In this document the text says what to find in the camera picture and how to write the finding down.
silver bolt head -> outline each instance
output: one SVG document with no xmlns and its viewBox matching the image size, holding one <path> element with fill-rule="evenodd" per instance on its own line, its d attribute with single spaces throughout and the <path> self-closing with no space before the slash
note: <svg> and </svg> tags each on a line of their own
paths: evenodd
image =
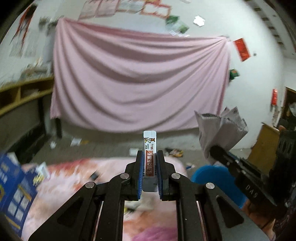
<svg viewBox="0 0 296 241">
<path fill-rule="evenodd" d="M 93 182 L 88 182 L 85 184 L 86 188 L 93 188 L 94 187 L 94 183 Z"/>
<path fill-rule="evenodd" d="M 173 173 L 172 174 L 172 178 L 173 179 L 179 179 L 181 176 L 180 176 L 180 174 L 179 173 Z"/>
<path fill-rule="evenodd" d="M 205 185 L 208 189 L 214 189 L 215 185 L 213 183 L 207 183 Z"/>
<path fill-rule="evenodd" d="M 120 174 L 120 178 L 122 178 L 122 179 L 128 179 L 128 178 L 129 178 L 129 174 L 126 173 L 126 172 L 121 173 L 121 174 Z"/>
</svg>

cartoon logo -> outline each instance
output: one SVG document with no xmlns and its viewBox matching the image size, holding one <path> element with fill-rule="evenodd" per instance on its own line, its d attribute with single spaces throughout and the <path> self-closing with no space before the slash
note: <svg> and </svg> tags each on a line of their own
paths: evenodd
<svg viewBox="0 0 296 241">
<path fill-rule="evenodd" d="M 153 141 L 155 142 L 155 138 L 145 137 L 145 138 L 144 138 L 144 141 L 145 141 L 145 143 L 146 143 L 146 142 L 151 143 L 151 142 L 153 142 Z"/>
</svg>

blue box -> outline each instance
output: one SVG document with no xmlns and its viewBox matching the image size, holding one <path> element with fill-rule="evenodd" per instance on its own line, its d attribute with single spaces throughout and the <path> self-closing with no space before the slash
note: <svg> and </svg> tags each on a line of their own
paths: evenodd
<svg viewBox="0 0 296 241">
<path fill-rule="evenodd" d="M 35 169 L 24 173 L 17 161 L 0 155 L 0 211 L 20 237 L 39 181 Z"/>
</svg>

gray cloth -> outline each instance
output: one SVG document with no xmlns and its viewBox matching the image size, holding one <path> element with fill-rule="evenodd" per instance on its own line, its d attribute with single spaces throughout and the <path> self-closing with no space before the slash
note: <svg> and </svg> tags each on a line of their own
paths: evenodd
<svg viewBox="0 0 296 241">
<path fill-rule="evenodd" d="M 195 111 L 200 130 L 200 145 L 205 158 L 213 165 L 216 160 L 210 156 L 210 148 L 218 145 L 229 151 L 247 133 L 248 127 L 244 119 L 239 116 L 237 107 L 225 110 L 221 116 L 200 114 Z"/>
</svg>

wooden desk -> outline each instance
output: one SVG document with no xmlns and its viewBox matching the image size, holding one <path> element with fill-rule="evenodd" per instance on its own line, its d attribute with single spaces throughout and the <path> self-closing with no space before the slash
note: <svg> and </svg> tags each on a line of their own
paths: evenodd
<svg viewBox="0 0 296 241">
<path fill-rule="evenodd" d="M 276 148 L 279 142 L 279 130 L 262 123 L 257 142 L 248 157 L 260 171 L 268 175 L 276 159 Z"/>
</svg>

